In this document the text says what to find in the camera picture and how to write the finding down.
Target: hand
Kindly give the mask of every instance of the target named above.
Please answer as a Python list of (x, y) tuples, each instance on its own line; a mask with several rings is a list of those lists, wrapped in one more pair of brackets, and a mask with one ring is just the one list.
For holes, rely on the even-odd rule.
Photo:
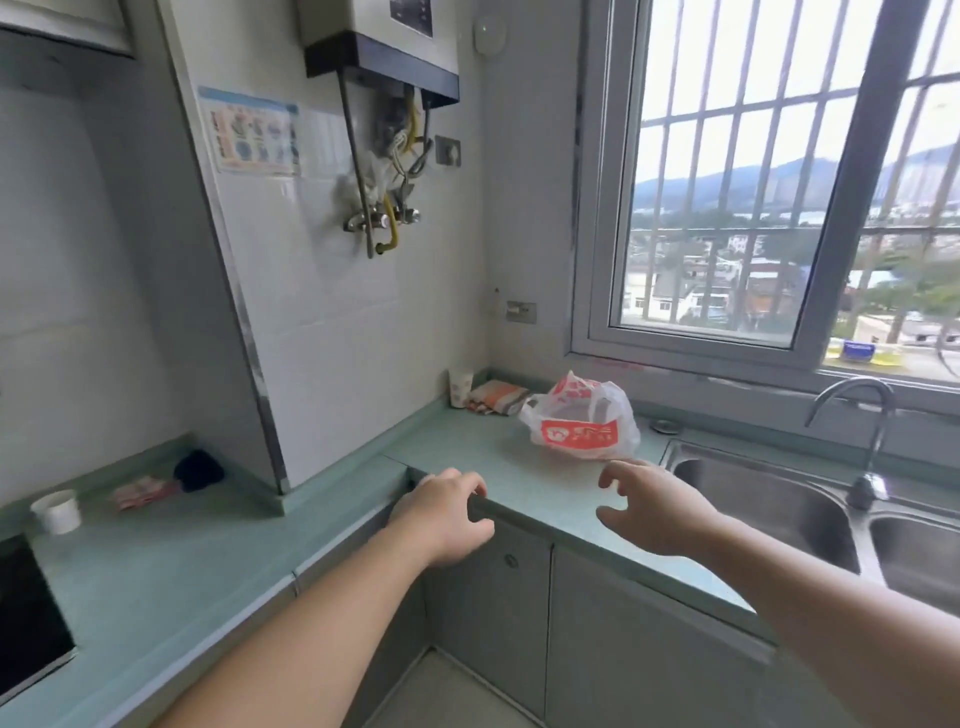
[(428, 566), (456, 564), (493, 537), (493, 521), (472, 522), (467, 516), (467, 500), (474, 494), (487, 497), (483, 478), (448, 468), (401, 498), (390, 523), (409, 528), (423, 543)]
[(663, 468), (642, 460), (614, 460), (599, 486), (627, 497), (627, 509), (600, 506), (597, 518), (613, 533), (645, 551), (687, 556), (697, 539), (722, 520), (700, 491)]

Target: sky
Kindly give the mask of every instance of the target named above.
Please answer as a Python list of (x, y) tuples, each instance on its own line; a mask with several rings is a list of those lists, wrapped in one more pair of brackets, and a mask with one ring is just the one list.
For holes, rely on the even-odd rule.
[[(746, 45), (747, 26), (753, 0), (721, 0), (716, 50), (708, 86), (708, 109), (732, 106), (736, 100), (740, 69)], [(937, 22), (945, 0), (931, 0), (911, 77), (923, 75)], [(797, 96), (820, 90), (827, 61), (833, 24), (840, 0), (805, 0), (801, 12), (797, 43), (787, 79), (786, 95)], [(867, 53), (876, 26), (881, 0), (850, 0), (844, 33), (841, 37), (831, 89), (857, 88), (863, 75)], [(666, 114), (677, 26), (679, 0), (655, 0), (650, 33), (647, 70), (644, 82), (643, 119)], [(780, 67), (793, 3), (788, 0), (762, 0), (756, 25), (756, 40), (747, 77), (745, 101), (765, 101), (777, 95)], [(704, 66), (709, 44), (713, 0), (685, 0), (681, 28), (680, 55), (674, 113), (696, 111), (700, 104)], [(945, 42), (934, 73), (960, 70), (960, 3), (955, 3), (948, 22)], [(901, 104), (897, 126), (887, 151), (887, 162), (900, 150), (903, 128), (916, 98), (907, 90)], [(843, 152), (855, 98), (827, 103), (824, 122), (817, 141), (816, 156), (838, 160)], [(785, 108), (774, 146), (773, 166), (802, 158), (806, 153), (815, 104)], [(742, 116), (734, 166), (761, 164), (773, 112), (752, 111)], [(730, 143), (731, 116), (718, 116), (704, 123), (704, 136), (697, 176), (722, 172)], [(686, 178), (690, 173), (696, 122), (673, 124), (666, 156), (667, 179)], [(960, 132), (960, 83), (930, 89), (924, 113), (910, 152), (953, 144)], [(640, 131), (636, 180), (655, 179), (659, 173), (663, 127)]]

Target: gas water heater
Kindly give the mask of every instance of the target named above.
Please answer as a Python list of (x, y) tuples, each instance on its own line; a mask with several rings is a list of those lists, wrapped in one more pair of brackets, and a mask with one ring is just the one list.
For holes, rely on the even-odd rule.
[(307, 76), (408, 84), (433, 108), (460, 101), (455, 0), (297, 0)]

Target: person's arm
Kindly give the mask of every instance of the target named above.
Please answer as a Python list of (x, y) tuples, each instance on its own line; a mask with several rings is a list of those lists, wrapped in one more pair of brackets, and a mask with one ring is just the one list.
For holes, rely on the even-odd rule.
[(627, 509), (598, 508), (607, 528), (713, 571), (865, 725), (960, 725), (960, 619), (723, 516), (663, 468), (616, 461), (614, 481)]
[(467, 500), (476, 473), (447, 470), (405, 496), (390, 525), (328, 573), (174, 704), (157, 728), (336, 728), (400, 600), (429, 566), (488, 541)]

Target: electrical outlet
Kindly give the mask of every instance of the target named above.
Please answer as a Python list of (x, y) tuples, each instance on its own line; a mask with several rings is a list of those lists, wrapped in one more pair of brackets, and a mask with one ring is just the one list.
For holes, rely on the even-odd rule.
[(437, 163), (444, 167), (459, 167), (461, 164), (460, 139), (451, 139), (437, 134), (433, 140), (437, 145)]
[(535, 324), (537, 305), (525, 301), (507, 301), (507, 321), (513, 321), (516, 324)]

